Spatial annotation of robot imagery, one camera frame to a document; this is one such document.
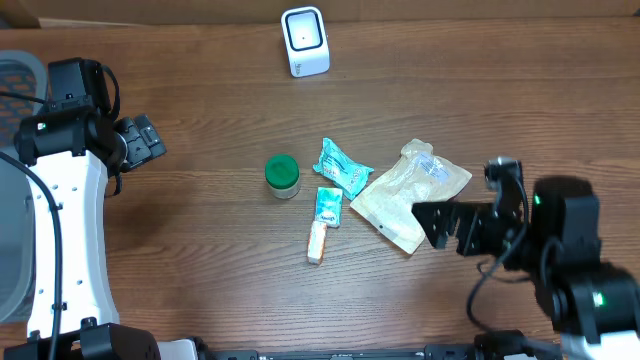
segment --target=green led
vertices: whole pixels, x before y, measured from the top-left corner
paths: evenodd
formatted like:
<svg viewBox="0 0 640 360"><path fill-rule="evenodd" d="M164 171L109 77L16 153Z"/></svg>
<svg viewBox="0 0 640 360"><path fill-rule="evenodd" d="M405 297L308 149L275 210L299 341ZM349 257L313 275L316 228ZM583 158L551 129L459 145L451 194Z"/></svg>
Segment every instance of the green led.
<svg viewBox="0 0 640 360"><path fill-rule="evenodd" d="M596 307L602 307L607 305L607 299L605 299L604 295L601 292L593 293L593 304Z"/></svg>

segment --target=blue packet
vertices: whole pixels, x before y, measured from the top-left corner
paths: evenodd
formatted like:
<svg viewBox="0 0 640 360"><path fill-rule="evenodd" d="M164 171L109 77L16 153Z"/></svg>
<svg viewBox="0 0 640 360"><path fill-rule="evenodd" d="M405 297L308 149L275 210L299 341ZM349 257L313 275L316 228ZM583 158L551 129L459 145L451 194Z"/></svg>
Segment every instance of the blue packet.
<svg viewBox="0 0 640 360"><path fill-rule="evenodd" d="M336 188L318 188L316 198L316 221L327 223L327 226L340 226L342 214L342 190Z"/></svg>
<svg viewBox="0 0 640 360"><path fill-rule="evenodd" d="M313 170L333 180L344 195L353 200L364 189L373 169L349 159L331 139L322 140L322 152Z"/></svg>

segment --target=gray chair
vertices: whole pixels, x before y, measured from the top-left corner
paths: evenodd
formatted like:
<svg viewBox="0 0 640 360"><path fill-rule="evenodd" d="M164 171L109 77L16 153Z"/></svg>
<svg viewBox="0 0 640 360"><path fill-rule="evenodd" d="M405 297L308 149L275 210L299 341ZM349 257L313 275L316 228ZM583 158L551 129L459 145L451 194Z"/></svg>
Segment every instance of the gray chair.
<svg viewBox="0 0 640 360"><path fill-rule="evenodd" d="M0 90L46 99L47 73L24 51L0 51ZM14 158L13 135L20 119L37 114L41 104L0 97L0 151ZM35 229L26 177L0 161L0 323L26 321L34 294Z"/></svg>

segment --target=jar with green lid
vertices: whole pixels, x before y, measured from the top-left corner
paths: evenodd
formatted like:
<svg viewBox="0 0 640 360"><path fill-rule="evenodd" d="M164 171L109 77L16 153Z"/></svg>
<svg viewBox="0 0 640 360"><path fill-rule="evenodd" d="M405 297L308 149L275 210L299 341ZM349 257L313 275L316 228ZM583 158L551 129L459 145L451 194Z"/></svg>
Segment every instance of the jar with green lid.
<svg viewBox="0 0 640 360"><path fill-rule="evenodd" d="M264 167L269 190L279 199L289 199L300 191L300 169L289 155L279 154L267 161Z"/></svg>

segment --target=wooden tabletop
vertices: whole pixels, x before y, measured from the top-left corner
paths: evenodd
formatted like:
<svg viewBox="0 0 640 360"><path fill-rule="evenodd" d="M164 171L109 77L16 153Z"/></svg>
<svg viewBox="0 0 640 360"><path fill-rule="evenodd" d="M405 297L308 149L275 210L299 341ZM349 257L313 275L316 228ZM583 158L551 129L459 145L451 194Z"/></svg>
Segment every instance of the wooden tabletop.
<svg viewBox="0 0 640 360"><path fill-rule="evenodd" d="M108 64L122 115L147 113L168 148L124 176L105 206L109 280L122 324L215 349L420 347L470 342L475 264L454 244L413 256L349 208L307 263L322 138L375 168L413 138L473 173L461 200L489 200L483 164L589 179L603 258L640 278L640 20L328 24L331 69L293 79L279 24L2 31L0 48L43 63ZM293 155L302 190L272 197L263 167ZM553 340L531 284L490 282L478 317ZM0 345L25 341L0 327Z"/></svg>

